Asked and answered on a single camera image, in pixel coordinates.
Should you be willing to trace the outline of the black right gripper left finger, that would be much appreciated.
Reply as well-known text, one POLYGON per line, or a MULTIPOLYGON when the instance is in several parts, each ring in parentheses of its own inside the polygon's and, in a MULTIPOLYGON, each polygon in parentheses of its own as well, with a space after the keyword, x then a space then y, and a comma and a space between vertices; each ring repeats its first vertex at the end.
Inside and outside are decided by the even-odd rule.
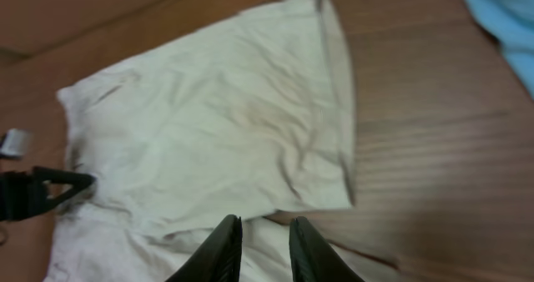
POLYGON ((243 228, 241 218, 229 214, 193 255, 165 282, 238 282, 243 228))

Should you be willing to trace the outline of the beige shorts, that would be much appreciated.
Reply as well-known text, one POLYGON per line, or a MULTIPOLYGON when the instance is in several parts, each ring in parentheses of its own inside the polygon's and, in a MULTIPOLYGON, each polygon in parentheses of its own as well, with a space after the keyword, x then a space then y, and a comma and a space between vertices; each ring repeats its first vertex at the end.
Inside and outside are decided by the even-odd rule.
POLYGON ((245 10, 61 89, 67 166, 49 281, 163 281, 228 214, 243 281, 292 278, 278 211, 348 209, 350 55, 331 0, 245 10))

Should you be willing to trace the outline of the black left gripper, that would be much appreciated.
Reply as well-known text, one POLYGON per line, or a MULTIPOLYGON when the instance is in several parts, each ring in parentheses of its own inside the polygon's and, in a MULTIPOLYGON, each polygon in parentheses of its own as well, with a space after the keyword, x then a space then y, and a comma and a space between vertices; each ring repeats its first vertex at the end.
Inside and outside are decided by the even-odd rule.
POLYGON ((33 177, 24 172, 5 172, 1 174, 1 221, 21 221, 47 213, 95 182, 90 174, 44 167, 34 167, 33 177), (53 196, 48 190, 50 184, 67 190, 53 196))

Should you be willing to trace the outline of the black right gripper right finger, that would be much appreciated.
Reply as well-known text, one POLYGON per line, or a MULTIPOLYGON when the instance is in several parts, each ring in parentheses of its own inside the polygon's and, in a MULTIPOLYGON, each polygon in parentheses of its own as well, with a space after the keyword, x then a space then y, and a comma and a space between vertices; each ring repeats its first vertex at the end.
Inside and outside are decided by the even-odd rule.
POLYGON ((364 282, 306 217, 291 220, 289 247, 294 282, 364 282))

